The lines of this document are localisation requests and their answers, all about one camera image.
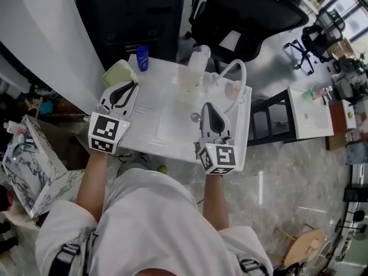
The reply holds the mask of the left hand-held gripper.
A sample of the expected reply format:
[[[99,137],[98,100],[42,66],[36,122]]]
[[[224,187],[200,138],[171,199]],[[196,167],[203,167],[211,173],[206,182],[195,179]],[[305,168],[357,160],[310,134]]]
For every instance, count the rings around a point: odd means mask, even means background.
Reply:
[[[131,126],[131,114],[139,92],[133,80],[108,87],[90,116],[88,142],[92,150],[114,154]]]

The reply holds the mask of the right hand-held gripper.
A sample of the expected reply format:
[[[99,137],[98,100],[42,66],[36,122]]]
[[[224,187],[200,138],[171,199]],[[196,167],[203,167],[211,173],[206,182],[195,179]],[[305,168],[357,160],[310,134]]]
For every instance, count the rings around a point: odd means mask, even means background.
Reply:
[[[198,159],[206,175],[227,175],[236,168],[235,139],[230,135],[228,117],[214,104],[207,102],[201,109],[200,130],[202,135],[194,143]]]

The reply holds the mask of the pale yellow-green plastic container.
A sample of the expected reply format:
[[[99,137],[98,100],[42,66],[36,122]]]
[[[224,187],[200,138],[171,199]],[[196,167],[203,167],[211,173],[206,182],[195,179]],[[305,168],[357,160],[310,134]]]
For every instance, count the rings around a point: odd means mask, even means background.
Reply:
[[[129,63],[123,59],[113,64],[102,76],[102,83],[106,88],[127,81],[138,82],[138,77]]]

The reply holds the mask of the person's left forearm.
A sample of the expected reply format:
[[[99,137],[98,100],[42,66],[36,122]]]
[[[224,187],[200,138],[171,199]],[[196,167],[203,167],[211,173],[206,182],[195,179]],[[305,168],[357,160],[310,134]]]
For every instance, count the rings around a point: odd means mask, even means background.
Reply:
[[[76,204],[99,222],[104,207],[108,154],[92,151],[83,175]]]

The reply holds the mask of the pink cup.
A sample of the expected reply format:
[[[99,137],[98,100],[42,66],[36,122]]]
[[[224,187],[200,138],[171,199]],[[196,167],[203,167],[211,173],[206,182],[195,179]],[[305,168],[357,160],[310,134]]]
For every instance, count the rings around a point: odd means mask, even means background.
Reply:
[[[225,85],[225,95],[227,98],[235,100],[239,94],[241,81],[227,82]]]

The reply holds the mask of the white sink basin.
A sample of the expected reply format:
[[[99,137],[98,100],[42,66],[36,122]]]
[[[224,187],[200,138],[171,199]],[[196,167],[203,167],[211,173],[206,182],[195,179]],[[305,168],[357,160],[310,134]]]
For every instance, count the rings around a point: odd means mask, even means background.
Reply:
[[[150,58],[148,70],[141,72],[135,55],[128,60],[139,79],[139,93],[131,114],[131,127],[120,146],[165,158],[199,163],[194,143],[201,137],[200,125],[191,119],[203,105],[211,102],[222,112],[233,100],[225,94],[232,81],[212,81],[204,74],[193,94],[185,96],[182,77],[186,66]]]

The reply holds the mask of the blue bottle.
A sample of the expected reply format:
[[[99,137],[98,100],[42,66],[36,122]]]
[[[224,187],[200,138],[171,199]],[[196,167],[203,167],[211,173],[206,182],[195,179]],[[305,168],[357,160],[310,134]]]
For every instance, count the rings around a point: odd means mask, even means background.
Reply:
[[[146,45],[141,45],[136,48],[136,59],[139,70],[141,72],[147,71],[149,64],[149,54],[148,47]]]

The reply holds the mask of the white arched faucet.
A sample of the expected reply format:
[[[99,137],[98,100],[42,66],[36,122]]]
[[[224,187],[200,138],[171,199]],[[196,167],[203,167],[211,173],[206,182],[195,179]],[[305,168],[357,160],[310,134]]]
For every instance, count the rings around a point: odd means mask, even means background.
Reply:
[[[223,78],[224,75],[226,73],[228,73],[230,71],[230,69],[235,65],[238,65],[240,67],[240,70],[241,70],[240,88],[239,88],[239,92],[238,92],[236,98],[233,100],[233,103],[230,105],[230,107],[227,110],[224,111],[224,114],[228,114],[228,113],[232,112],[235,109],[235,106],[240,103],[240,100],[243,97],[244,91],[246,89],[246,80],[247,80],[246,66],[245,66],[245,64],[242,60],[235,59],[232,62],[230,62],[227,65],[227,67],[220,74],[217,74],[217,73],[213,72],[210,75],[210,79],[217,86],[218,85],[217,80],[220,79],[220,78]]]

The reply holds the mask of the clear pump bottle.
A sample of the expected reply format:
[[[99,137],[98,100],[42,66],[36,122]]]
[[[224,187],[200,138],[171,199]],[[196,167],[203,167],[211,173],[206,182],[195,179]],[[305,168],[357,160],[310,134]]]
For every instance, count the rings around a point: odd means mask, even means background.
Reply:
[[[178,84],[185,95],[201,90],[210,54],[210,48],[207,45],[201,45],[200,51],[193,51],[187,66],[180,70]]]

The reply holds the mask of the pink bottle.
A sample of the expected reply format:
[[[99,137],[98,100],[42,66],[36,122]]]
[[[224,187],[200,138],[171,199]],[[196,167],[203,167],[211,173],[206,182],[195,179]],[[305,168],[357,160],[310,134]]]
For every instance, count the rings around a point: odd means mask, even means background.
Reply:
[[[19,135],[25,132],[26,127],[22,124],[16,123],[14,121],[8,121],[3,123],[3,127],[6,131],[12,135]]]

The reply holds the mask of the chrome faucet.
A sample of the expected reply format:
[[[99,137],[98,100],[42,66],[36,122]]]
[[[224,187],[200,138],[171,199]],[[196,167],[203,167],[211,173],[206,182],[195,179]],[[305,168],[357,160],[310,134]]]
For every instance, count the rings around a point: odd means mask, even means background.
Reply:
[[[9,148],[9,158],[11,160],[17,160],[17,158],[23,153],[34,153],[38,154],[40,151],[39,149],[33,145],[33,144],[27,144],[27,143],[17,143],[12,144]]]

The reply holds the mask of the black mesh office chair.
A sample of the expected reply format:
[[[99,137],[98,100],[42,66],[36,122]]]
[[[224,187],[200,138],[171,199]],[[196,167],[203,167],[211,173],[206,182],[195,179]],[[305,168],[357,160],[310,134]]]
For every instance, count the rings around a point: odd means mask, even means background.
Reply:
[[[214,60],[254,60],[265,39],[304,26],[308,15],[291,0],[206,0],[190,20],[191,37]]]

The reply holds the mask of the marble pattern sink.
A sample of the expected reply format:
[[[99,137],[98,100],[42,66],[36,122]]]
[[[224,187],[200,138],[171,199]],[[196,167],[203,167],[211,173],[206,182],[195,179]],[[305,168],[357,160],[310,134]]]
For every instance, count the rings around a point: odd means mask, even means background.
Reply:
[[[50,210],[57,200],[72,201],[81,184],[89,153],[79,136],[31,116],[24,116],[25,139],[39,149],[23,152],[17,160],[6,150],[2,165],[20,203],[31,218]]]

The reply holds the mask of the small black office chair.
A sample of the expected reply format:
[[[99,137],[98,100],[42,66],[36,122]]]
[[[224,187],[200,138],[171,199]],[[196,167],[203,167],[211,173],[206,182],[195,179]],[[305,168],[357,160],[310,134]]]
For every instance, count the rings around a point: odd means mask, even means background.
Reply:
[[[320,10],[313,25],[303,28],[299,40],[295,39],[283,46],[284,49],[294,48],[302,55],[300,62],[294,66],[294,69],[299,70],[303,62],[308,62],[310,70],[307,74],[312,75],[315,71],[309,58],[310,55],[319,59],[321,63],[334,59],[335,56],[329,54],[328,50],[343,40],[344,29],[345,21],[336,9]]]

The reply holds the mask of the round wooden stool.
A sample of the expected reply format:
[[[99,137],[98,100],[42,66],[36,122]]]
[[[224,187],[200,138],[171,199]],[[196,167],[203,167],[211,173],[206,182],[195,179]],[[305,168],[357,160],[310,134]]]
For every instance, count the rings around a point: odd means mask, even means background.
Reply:
[[[303,261],[311,261],[319,253],[320,248],[325,242],[325,231],[321,228],[313,229],[305,232],[300,236],[292,236],[280,228],[275,231],[290,240],[289,247],[284,256],[269,254],[273,258],[283,264],[284,267],[289,267],[295,263]]]

